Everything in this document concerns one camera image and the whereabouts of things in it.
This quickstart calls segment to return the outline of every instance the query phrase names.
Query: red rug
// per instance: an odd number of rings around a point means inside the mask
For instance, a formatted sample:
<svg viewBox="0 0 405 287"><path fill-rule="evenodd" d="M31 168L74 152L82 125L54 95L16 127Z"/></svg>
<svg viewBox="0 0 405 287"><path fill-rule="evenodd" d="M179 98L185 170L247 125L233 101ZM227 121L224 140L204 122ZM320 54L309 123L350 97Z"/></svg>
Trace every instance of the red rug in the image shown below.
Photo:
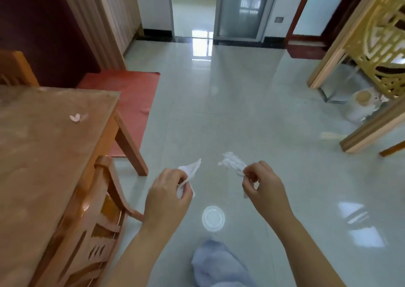
<svg viewBox="0 0 405 287"><path fill-rule="evenodd" d="M326 54L317 46L287 45L287 51L293 59L323 59Z"/></svg>
<svg viewBox="0 0 405 287"><path fill-rule="evenodd" d="M121 91L118 110L136 146L140 148L159 78L158 72L108 70L100 74L86 74L77 88ZM116 142L109 155L125 157Z"/></svg>

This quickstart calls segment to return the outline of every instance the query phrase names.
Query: hand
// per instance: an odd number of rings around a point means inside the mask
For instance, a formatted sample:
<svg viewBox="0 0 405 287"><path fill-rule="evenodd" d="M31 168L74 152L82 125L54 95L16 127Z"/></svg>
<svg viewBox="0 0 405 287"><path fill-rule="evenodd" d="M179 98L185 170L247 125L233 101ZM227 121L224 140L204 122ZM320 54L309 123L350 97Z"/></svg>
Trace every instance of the hand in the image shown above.
<svg viewBox="0 0 405 287"><path fill-rule="evenodd" d="M177 187L186 178L187 174L182 170L164 169L146 197L142 229L159 235L165 244L179 227L193 198L188 182L184 186L182 198L177 197Z"/></svg>
<svg viewBox="0 0 405 287"><path fill-rule="evenodd" d="M278 230L294 218L281 179L265 161L249 165L243 173L246 175L243 178L243 189L273 230ZM259 187L256 190L253 184L257 181Z"/></svg>

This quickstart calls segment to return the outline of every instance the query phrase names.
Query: blue cloth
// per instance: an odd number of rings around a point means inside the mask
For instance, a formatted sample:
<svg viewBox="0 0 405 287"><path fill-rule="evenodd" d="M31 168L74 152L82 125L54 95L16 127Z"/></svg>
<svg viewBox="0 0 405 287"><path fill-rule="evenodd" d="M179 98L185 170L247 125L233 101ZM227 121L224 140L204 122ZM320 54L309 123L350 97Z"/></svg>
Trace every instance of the blue cloth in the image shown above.
<svg viewBox="0 0 405 287"><path fill-rule="evenodd" d="M221 242L205 241L191 264L199 287L257 287L247 267Z"/></svg>

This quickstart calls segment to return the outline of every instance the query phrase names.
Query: left hand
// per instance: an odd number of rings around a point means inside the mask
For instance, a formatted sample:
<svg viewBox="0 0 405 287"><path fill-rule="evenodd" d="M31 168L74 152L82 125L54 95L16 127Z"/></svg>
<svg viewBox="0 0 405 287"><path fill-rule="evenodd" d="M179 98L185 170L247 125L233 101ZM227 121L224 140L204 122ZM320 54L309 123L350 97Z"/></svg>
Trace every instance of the left hand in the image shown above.
<svg viewBox="0 0 405 287"><path fill-rule="evenodd" d="M187 174L182 170L164 169L155 179L146 197L143 230L159 235L162 241L169 241L193 198L188 182L184 186L181 199L177 197L177 187L186 178Z"/></svg>

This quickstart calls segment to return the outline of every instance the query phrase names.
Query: plastic lid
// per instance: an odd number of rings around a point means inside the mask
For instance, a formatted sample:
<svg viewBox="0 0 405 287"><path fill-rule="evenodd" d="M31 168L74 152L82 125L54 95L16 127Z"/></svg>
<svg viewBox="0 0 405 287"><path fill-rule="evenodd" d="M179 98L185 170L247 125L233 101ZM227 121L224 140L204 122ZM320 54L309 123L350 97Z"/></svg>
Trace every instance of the plastic lid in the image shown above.
<svg viewBox="0 0 405 287"><path fill-rule="evenodd" d="M202 215L203 225L206 230L216 232L221 230L225 224L225 214L217 206L208 206Z"/></svg>

